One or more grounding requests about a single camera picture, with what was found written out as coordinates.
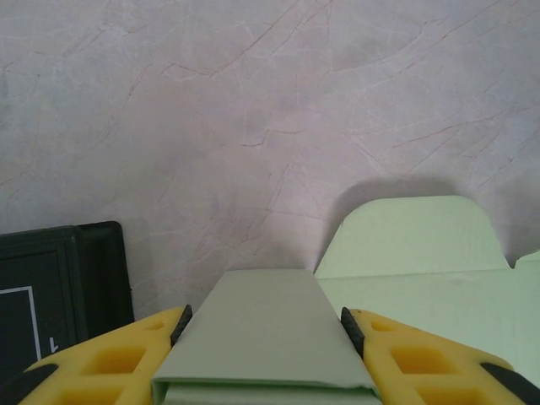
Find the rectangular hole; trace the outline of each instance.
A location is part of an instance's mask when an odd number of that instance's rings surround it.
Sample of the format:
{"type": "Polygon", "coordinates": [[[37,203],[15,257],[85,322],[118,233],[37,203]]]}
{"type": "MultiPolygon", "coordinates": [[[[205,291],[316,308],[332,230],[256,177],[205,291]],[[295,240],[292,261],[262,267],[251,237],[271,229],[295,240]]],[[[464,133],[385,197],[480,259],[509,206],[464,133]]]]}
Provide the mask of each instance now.
{"type": "Polygon", "coordinates": [[[106,348],[97,353],[84,368],[83,374],[129,374],[144,356],[145,348],[106,348]]]}
{"type": "Polygon", "coordinates": [[[426,405],[493,405],[484,394],[473,389],[419,388],[426,405]]]}
{"type": "Polygon", "coordinates": [[[433,348],[394,348],[391,356],[403,374],[458,374],[452,363],[433,348]]]}
{"type": "Polygon", "coordinates": [[[114,405],[121,388],[66,390],[52,405],[114,405]]]}

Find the green paper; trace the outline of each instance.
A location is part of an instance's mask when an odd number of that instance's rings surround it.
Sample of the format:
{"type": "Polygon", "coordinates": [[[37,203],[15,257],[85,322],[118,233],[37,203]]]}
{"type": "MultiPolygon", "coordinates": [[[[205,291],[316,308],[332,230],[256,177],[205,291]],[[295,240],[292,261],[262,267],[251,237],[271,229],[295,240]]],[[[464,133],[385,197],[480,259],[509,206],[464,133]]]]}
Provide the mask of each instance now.
{"type": "Polygon", "coordinates": [[[306,400],[314,396],[311,389],[349,399],[375,392],[327,297],[305,270],[227,272],[155,374],[153,388],[155,403],[167,388],[166,403],[183,403],[184,394],[229,403],[224,392],[231,403],[239,392],[251,395],[246,403],[260,403],[259,389],[271,391],[273,403],[289,403],[291,390],[306,400]]]}
{"type": "Polygon", "coordinates": [[[540,252],[510,269],[487,216],[466,198],[357,208],[316,277],[336,312],[365,309],[480,348],[540,385],[540,252]]]}

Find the folded cardboard strip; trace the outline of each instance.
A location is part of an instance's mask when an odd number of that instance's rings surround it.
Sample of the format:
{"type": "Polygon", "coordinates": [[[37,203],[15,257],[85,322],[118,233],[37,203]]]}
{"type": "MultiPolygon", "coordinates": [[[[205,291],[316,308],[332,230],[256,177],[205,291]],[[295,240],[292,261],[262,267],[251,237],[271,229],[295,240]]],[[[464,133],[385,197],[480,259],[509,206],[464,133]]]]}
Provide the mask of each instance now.
{"type": "Polygon", "coordinates": [[[227,272],[152,380],[154,403],[378,404],[313,274],[227,272]]]}

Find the white arrow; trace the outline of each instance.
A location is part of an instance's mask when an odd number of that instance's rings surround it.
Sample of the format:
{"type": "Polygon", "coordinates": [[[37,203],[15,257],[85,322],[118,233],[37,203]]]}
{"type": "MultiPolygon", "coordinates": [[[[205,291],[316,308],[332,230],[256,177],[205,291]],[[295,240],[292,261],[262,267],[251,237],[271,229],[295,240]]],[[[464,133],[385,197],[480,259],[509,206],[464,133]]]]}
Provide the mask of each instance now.
{"type": "Polygon", "coordinates": [[[51,345],[51,353],[54,353],[58,350],[58,345],[54,344],[54,337],[49,337],[49,344],[51,345]]]}

